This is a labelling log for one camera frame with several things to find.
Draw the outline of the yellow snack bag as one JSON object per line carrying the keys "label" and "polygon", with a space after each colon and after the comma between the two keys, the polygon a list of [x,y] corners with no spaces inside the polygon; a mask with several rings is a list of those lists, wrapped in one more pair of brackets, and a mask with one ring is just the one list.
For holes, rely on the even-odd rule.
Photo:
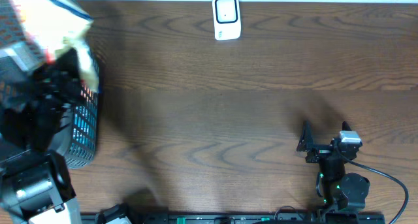
{"label": "yellow snack bag", "polygon": [[76,50],[78,71],[89,90],[99,91],[99,74],[86,35],[93,18],[73,0],[11,0],[29,40],[55,62],[71,48]]}

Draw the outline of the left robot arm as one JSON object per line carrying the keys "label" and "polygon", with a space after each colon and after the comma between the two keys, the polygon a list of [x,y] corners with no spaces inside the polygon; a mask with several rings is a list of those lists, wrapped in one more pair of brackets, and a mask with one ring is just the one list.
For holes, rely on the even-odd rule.
{"label": "left robot arm", "polygon": [[76,50],[29,72],[4,57],[1,80],[1,209],[13,223],[81,223],[65,158],[50,147],[84,100]]}

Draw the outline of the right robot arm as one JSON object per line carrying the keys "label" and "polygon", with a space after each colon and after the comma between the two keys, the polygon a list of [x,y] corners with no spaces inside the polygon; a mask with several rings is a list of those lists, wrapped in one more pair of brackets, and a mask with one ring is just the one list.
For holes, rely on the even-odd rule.
{"label": "right robot arm", "polygon": [[297,151],[306,153],[307,163],[319,165],[315,190],[330,211],[358,212],[365,208],[370,182],[359,174],[347,173],[345,168],[361,146],[360,136],[347,122],[328,144],[316,143],[309,122],[303,123]]}

